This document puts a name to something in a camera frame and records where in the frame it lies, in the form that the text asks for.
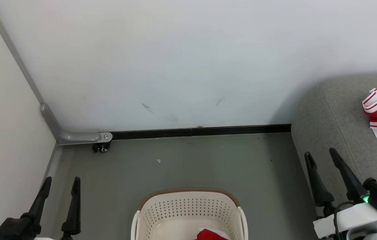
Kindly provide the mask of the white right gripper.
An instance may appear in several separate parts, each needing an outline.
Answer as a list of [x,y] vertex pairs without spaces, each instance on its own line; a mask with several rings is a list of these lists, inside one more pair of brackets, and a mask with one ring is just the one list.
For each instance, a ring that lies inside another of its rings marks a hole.
[[[346,187],[347,199],[353,202],[364,202],[363,196],[368,191],[348,167],[335,148],[329,149],[334,166],[339,170]],[[317,207],[332,206],[333,195],[327,191],[318,172],[317,165],[310,152],[304,154],[310,189],[314,204]],[[377,210],[369,203],[354,205],[334,215],[313,222],[314,230],[319,239],[336,237],[341,234],[343,239],[377,239]]]

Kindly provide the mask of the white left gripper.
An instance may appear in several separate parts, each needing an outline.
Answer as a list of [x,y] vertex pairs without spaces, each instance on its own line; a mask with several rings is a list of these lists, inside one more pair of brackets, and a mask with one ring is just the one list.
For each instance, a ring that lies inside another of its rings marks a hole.
[[[44,209],[44,204],[49,196],[50,188],[52,184],[52,177],[47,177],[30,210],[29,214],[33,217],[41,217]],[[62,224],[63,234],[79,234],[81,232],[81,180],[79,177],[75,177],[70,191],[71,202],[67,213],[67,218]],[[56,240],[46,237],[37,237],[35,240]]]

